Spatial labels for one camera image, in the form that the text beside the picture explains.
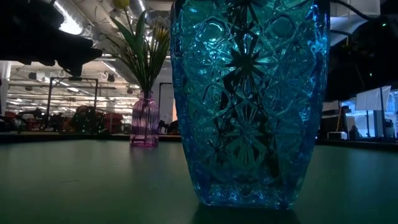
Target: glass vase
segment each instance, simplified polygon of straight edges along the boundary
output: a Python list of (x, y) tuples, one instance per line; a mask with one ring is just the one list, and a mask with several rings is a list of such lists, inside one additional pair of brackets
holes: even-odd
[(159, 107), (152, 98), (141, 91), (139, 100), (132, 107), (130, 146), (157, 147), (159, 143)]
[(327, 0), (174, 2), (177, 116), (202, 203), (294, 203), (321, 118), (329, 8)]

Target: purple glass vase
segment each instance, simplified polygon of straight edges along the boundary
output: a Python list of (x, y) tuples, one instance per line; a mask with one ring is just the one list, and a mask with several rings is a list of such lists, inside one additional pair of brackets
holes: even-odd
[(130, 146), (157, 147), (159, 143), (159, 107), (152, 94), (141, 91), (132, 107)]

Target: green leaf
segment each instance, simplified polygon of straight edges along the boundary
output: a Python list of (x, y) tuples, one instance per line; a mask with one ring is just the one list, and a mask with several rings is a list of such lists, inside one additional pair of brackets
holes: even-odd
[(137, 44), (142, 46), (144, 43), (144, 28), (145, 28), (145, 15), (147, 11), (141, 13), (138, 18), (137, 26), (136, 26), (136, 40)]
[(139, 57), (140, 54), (136, 53), (136, 52), (139, 52), (139, 49), (137, 48), (137, 45), (136, 45), (136, 36), (133, 33), (131, 33), (123, 24), (121, 24), (119, 21), (117, 21), (115, 18), (111, 18), (111, 19), (116, 24), (119, 31), (122, 33), (124, 39), (130, 46), (131, 50)]

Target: green table surface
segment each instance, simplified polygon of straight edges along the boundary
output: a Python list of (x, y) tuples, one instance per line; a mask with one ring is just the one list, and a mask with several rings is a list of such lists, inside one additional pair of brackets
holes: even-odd
[(398, 154), (317, 146), (289, 212), (200, 205), (180, 143), (0, 145), (0, 223), (398, 223)]

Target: ceiling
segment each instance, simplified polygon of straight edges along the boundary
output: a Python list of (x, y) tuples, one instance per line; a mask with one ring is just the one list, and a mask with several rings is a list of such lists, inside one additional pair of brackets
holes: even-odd
[[(162, 16), (170, 19), (171, 0), (134, 0), (134, 2), (137, 4), (142, 3), (143, 7), (151, 11), (151, 16)], [(61, 29), (93, 39), (97, 48), (109, 47), (109, 43), (106, 43), (103, 39), (101, 40), (100, 33), (118, 35), (116, 26), (110, 19), (110, 16), (118, 16), (114, 12), (112, 0), (56, 0), (54, 6), (65, 18)], [(139, 13), (141, 8), (138, 7), (129, 11), (133, 20), (136, 19), (136, 14)], [(345, 12), (337, 11), (337, 9), (335, 10), (335, 15), (332, 16), (344, 18), (332, 19), (332, 27), (337, 27), (344, 31), (352, 31), (353, 26), (363, 22), (357, 17), (346, 16)], [(123, 18), (125, 16), (119, 17), (121, 22), (127, 24), (127, 19)], [(344, 37), (333, 36), (332, 38), (338, 40)], [(109, 64), (111, 63), (108, 61), (99, 60), (87, 63), (83, 66), (81, 77), (98, 79), (97, 94), (99, 102), (97, 107), (99, 110), (129, 114), (131, 105), (138, 99), (140, 89), (137, 88), (137, 83), (134, 81), (134, 75), (131, 72), (126, 69), (119, 70), (119, 68), (109, 66)], [(164, 69), (162, 69), (158, 77), (158, 82), (170, 82), (171, 71), (170, 60), (166, 60)], [(32, 72), (38, 74), (36, 80), (29, 78), (29, 74)], [(108, 76), (111, 74), (114, 74), (114, 82), (112, 83), (107, 81)], [(44, 110), (47, 107), (50, 77), (69, 77), (69, 75), (63, 73), (58, 65), (46, 67), (40, 63), (23, 65), (13, 62), (8, 91), (8, 110), (34, 110), (36, 107)], [(59, 82), (54, 82), (54, 85), (55, 88), (52, 90), (51, 97), (51, 113), (63, 112), (72, 114), (77, 106), (93, 105), (94, 103), (95, 82), (93, 80), (79, 83), (59, 80)], [(129, 87), (133, 91), (131, 94), (127, 93)]]

